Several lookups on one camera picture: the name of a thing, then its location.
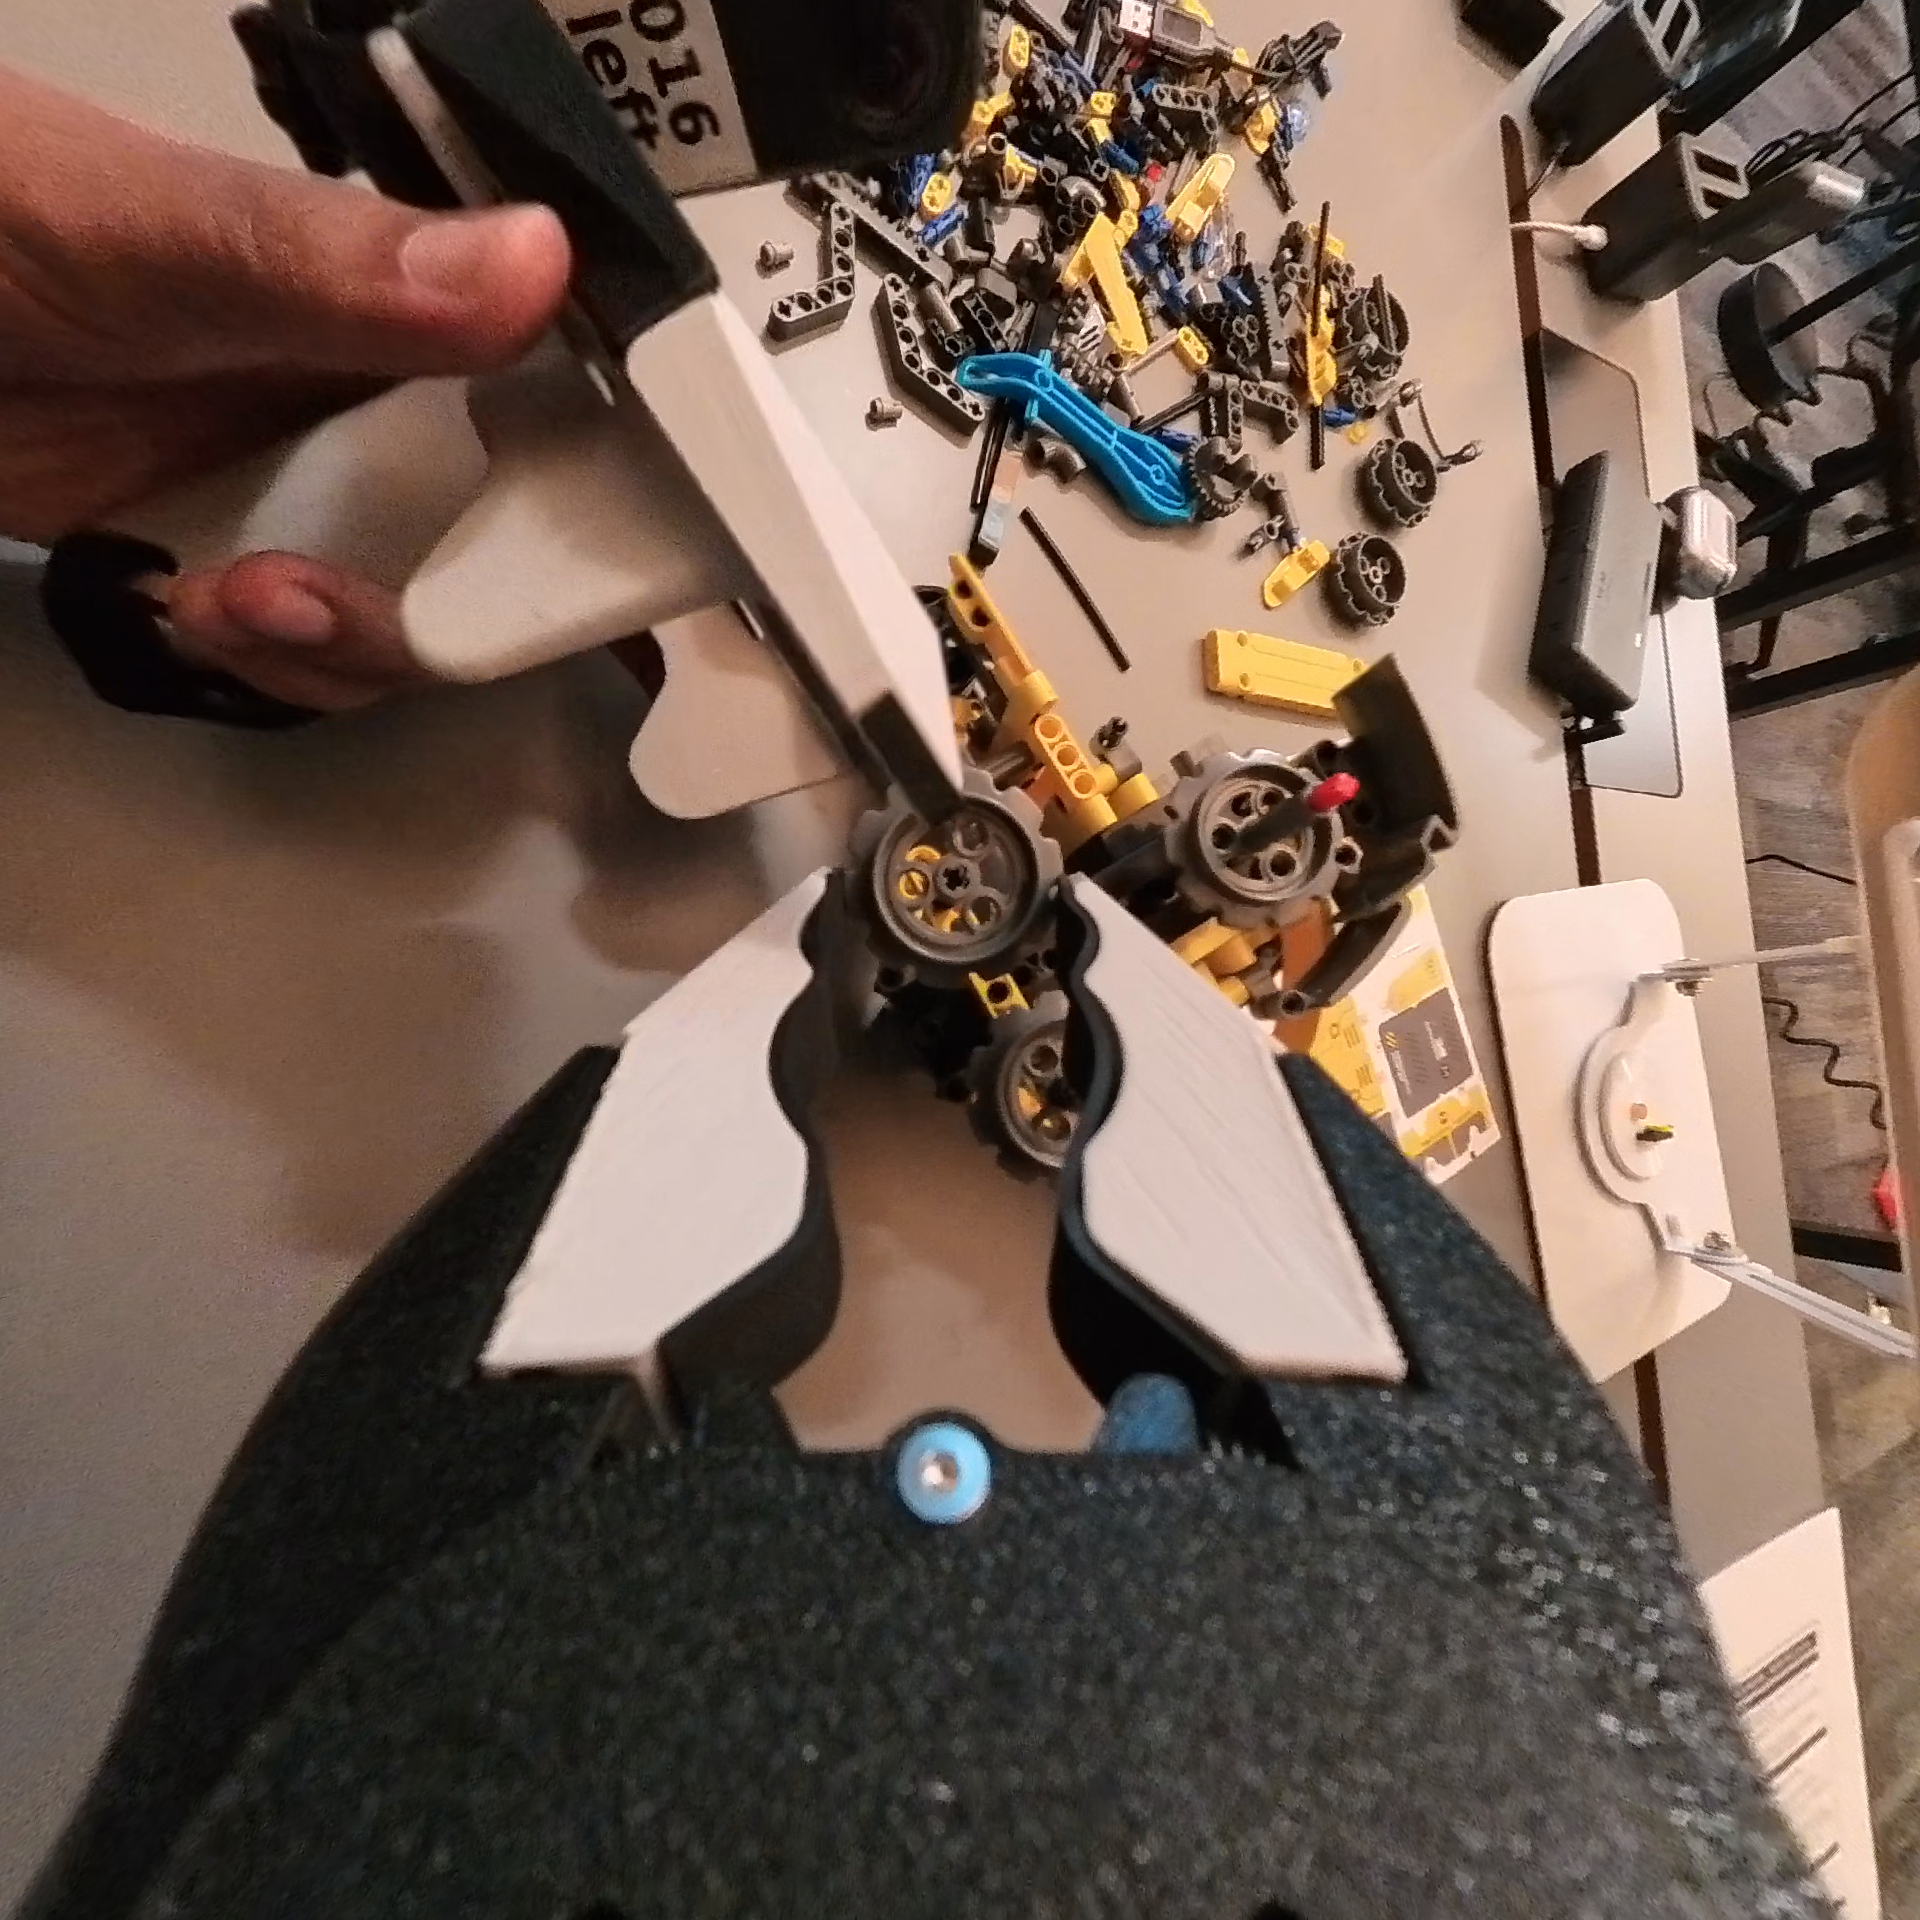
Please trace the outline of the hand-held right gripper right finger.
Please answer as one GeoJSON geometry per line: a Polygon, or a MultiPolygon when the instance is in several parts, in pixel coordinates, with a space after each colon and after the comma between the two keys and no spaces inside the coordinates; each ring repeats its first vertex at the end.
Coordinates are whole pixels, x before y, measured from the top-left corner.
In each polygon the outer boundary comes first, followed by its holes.
{"type": "Polygon", "coordinates": [[[1278,1449],[1269,1391],[1407,1380],[1262,1030],[1087,878],[1063,886],[1081,1098],[1047,1311],[1104,1448],[1278,1449]]]}

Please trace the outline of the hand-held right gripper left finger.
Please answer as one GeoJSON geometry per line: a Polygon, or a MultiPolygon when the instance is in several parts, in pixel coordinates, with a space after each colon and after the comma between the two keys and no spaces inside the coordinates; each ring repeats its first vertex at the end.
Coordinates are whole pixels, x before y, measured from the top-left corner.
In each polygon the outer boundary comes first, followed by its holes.
{"type": "Polygon", "coordinates": [[[821,870],[625,1030],[479,1351],[486,1376],[623,1375],[668,1427],[777,1387],[840,1306],[814,1106],[839,1066],[840,875],[821,870]]]}

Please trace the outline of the yellow toy vehicle model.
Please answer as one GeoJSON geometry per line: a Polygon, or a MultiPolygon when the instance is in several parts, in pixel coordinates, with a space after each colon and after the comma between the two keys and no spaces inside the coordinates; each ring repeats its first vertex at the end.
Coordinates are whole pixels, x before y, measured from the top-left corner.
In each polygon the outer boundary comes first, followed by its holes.
{"type": "MultiPolygon", "coordinates": [[[[962,772],[1024,792],[1063,854],[1061,882],[1104,888],[1280,1049],[1308,1055],[1311,1016],[1373,968],[1456,844],[1450,787],[1397,663],[1364,665],[1334,697],[1332,737],[1303,752],[1202,740],[1153,779],[1125,721],[1072,729],[966,558],[928,602],[962,772]]],[[[879,1009],[934,1088],[1024,1177],[1063,1169],[1081,1114],[1061,882],[1049,940],[1006,974],[936,990],[874,962],[879,1009]]]]}

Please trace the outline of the grey toy wheel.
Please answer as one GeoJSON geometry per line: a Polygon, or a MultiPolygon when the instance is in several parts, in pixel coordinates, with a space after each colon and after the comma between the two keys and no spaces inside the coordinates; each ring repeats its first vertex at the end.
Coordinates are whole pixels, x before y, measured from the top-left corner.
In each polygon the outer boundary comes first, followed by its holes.
{"type": "Polygon", "coordinates": [[[904,798],[866,812],[848,844],[848,873],[879,968],[957,990],[1044,946],[1063,854],[1024,792],[968,772],[959,808],[936,824],[904,798]]]}

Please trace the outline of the pile of toy building pieces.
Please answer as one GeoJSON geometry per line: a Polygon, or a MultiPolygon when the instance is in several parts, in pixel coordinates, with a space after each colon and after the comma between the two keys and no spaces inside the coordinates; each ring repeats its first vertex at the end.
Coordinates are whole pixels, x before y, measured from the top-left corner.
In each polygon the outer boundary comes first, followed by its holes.
{"type": "Polygon", "coordinates": [[[1429,447],[1441,478],[1478,458],[1431,430],[1404,377],[1404,303],[1301,217],[1289,166],[1330,96],[1342,27],[1316,20],[1258,49],[1208,6],[986,6],[980,89],[957,143],[866,177],[810,177],[814,284],[767,307],[798,345],[850,315],[862,256],[879,273],[874,329],[892,392],[962,439],[983,434],[970,487],[973,566],[1013,523],[1016,465],[1061,483],[1087,462],[1006,401],[962,392],[973,353],[1049,353],[1093,402],[1184,458],[1196,522],[1253,512],[1242,550],[1273,553],[1269,608],[1318,586],[1369,519],[1357,466],[1391,438],[1429,447]]]}

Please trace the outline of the yellow grey sticker sheet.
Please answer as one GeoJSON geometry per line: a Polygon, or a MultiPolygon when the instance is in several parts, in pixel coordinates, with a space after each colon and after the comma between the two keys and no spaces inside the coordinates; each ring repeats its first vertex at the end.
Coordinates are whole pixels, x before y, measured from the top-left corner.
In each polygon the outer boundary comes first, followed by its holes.
{"type": "Polygon", "coordinates": [[[1423,888],[1373,968],[1311,1016],[1305,1049],[1433,1186],[1500,1143],[1423,888]]]}

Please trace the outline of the bright blue toy blade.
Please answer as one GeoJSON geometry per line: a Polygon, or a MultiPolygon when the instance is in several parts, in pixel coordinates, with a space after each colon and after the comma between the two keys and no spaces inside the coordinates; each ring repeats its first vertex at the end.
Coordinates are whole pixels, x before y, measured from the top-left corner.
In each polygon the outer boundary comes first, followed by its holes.
{"type": "Polygon", "coordinates": [[[1196,522],[1196,492],[1184,458],[1153,434],[1117,424],[1049,353],[973,353],[952,377],[970,395],[1006,401],[1026,425],[1073,448],[1120,505],[1146,527],[1196,522]]]}

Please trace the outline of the yellow toy panel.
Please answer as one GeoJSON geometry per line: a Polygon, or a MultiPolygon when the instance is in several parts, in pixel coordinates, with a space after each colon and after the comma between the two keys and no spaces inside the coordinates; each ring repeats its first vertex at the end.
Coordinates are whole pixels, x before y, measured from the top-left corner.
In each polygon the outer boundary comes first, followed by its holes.
{"type": "Polygon", "coordinates": [[[1364,673],[1354,656],[1255,632],[1212,630],[1199,658],[1208,692],[1305,718],[1330,718],[1336,695],[1364,673]]]}

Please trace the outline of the white book stand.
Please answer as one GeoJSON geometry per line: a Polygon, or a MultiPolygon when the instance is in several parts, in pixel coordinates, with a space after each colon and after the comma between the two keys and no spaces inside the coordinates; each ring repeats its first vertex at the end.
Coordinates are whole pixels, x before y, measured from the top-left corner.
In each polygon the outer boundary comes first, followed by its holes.
{"type": "Polygon", "coordinates": [[[1732,969],[1869,969],[1914,985],[1914,824],[1884,834],[1858,934],[1697,958],[1655,881],[1518,897],[1486,936],[1504,1082],[1518,1128],[1548,1312],[1594,1380],[1631,1370],[1745,1289],[1885,1361],[1914,1337],[1748,1256],[1736,1239],[1696,996],[1732,969]]]}

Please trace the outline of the small black toy wheel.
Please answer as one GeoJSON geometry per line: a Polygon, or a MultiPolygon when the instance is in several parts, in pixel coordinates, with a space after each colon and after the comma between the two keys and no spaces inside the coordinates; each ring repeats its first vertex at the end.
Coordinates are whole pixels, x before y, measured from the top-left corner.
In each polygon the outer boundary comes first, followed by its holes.
{"type": "Polygon", "coordinates": [[[1425,444],[1405,438],[1369,444],[1357,466],[1357,496],[1369,519],[1410,530],[1433,512],[1441,470],[1425,444]]]}
{"type": "Polygon", "coordinates": [[[1321,575],[1332,612],[1349,626],[1375,630],[1393,617],[1407,591],[1399,550],[1382,535],[1349,535],[1321,575]]]}

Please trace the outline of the dark grey rectangular pad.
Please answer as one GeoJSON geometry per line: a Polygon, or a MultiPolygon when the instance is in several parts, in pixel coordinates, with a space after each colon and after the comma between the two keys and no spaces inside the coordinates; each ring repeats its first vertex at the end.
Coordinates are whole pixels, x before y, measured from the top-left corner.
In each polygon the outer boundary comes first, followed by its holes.
{"type": "MultiPolygon", "coordinates": [[[[1545,447],[1552,478],[1604,451],[1645,500],[1648,470],[1637,379],[1552,328],[1537,334],[1542,364],[1545,447]]],[[[1648,612],[1640,697],[1620,721],[1620,734],[1584,750],[1591,787],[1678,800],[1684,792],[1665,612],[1648,612]]]]}

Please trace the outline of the black power hub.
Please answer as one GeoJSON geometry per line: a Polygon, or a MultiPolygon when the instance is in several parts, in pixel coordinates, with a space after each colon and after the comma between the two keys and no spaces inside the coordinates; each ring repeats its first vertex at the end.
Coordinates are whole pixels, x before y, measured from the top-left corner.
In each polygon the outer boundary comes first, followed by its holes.
{"type": "Polygon", "coordinates": [[[1594,451],[1552,495],[1529,676],[1600,734],[1640,697],[1663,516],[1624,460],[1594,451]]]}

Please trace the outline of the small silver device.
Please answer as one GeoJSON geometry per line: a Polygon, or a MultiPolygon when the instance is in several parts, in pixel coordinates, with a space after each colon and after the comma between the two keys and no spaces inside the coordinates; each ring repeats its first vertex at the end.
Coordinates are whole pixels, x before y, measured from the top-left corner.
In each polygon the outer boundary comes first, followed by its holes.
{"type": "Polygon", "coordinates": [[[1736,516],[1706,487],[1670,492],[1658,508],[1662,551],[1655,592],[1662,607],[1712,602],[1736,576],[1736,516]]]}

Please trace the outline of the black charger case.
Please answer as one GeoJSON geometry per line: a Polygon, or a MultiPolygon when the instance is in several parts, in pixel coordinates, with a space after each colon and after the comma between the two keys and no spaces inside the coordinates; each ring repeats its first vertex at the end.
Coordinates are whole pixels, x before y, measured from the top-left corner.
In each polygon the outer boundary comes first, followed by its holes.
{"type": "Polygon", "coordinates": [[[1527,105],[1548,155],[1577,168],[1657,105],[1693,35],[1689,2],[1606,2],[1585,15],[1527,105]]]}

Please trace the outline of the black slotted charger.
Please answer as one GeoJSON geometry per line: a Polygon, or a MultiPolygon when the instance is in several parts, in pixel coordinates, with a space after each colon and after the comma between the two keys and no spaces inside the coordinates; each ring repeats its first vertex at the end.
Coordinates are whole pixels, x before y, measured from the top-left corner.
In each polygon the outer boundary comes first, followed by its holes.
{"type": "Polygon", "coordinates": [[[1719,260],[1745,267],[1837,226],[1864,202],[1864,180],[1810,158],[1750,186],[1738,160],[1676,134],[1585,209],[1604,247],[1585,260],[1598,297],[1648,305],[1719,260]]]}

